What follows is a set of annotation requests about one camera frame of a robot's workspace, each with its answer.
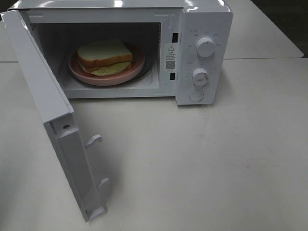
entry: microwave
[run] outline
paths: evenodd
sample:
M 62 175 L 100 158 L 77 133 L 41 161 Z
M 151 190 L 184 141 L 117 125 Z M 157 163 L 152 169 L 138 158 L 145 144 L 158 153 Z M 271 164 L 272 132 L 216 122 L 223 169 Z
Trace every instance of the microwave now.
M 110 179 L 91 170 L 68 99 L 175 97 L 213 103 L 233 13 L 223 0 L 19 0 L 1 13 L 45 130 L 85 221 L 106 211 Z M 113 38 L 144 53 L 127 82 L 94 86 L 69 68 L 85 44 Z

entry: qr code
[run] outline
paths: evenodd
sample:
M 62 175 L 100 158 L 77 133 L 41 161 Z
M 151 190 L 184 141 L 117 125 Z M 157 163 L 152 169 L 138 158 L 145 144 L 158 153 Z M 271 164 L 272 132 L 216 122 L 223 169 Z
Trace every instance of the qr code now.
M 166 61 L 166 70 L 175 69 L 175 61 Z

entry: bread slice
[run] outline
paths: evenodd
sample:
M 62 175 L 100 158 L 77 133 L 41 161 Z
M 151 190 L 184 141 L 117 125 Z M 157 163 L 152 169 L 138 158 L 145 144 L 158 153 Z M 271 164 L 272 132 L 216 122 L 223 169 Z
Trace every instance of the bread slice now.
M 132 68 L 131 62 L 121 62 L 116 64 L 111 64 L 108 66 L 101 66 L 101 67 L 94 67 L 94 68 L 87 68 L 83 64 L 79 62 L 80 67 L 86 73 L 93 74 L 96 76 L 107 76 L 117 74 L 123 70 L 130 70 Z
M 81 46 L 77 55 L 79 62 L 89 68 L 133 60 L 132 53 L 118 38 Z

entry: microwave door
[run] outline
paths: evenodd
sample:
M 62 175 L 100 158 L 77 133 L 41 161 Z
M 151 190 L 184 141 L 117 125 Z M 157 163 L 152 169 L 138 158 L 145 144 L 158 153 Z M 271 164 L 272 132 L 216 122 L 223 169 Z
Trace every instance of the microwave door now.
M 1 15 L 45 130 L 88 221 L 105 211 L 109 179 L 94 179 L 85 150 L 101 137 L 82 142 L 74 110 L 33 39 L 26 16 L 15 10 Z

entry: white table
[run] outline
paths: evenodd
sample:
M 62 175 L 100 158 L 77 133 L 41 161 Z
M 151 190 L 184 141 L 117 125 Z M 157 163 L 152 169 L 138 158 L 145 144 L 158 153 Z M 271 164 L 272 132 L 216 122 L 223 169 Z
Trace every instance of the white table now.
M 306 231 L 307 73 L 308 59 L 225 60 L 214 105 L 72 100 L 114 186 L 84 223 L 18 64 L 0 64 L 0 230 Z
M 303 53 L 250 0 L 227 0 L 234 12 L 225 59 L 294 58 Z M 17 61 L 0 22 L 0 62 Z
M 17 57 L 5 30 L 3 21 L 0 21 L 0 63 L 17 62 Z

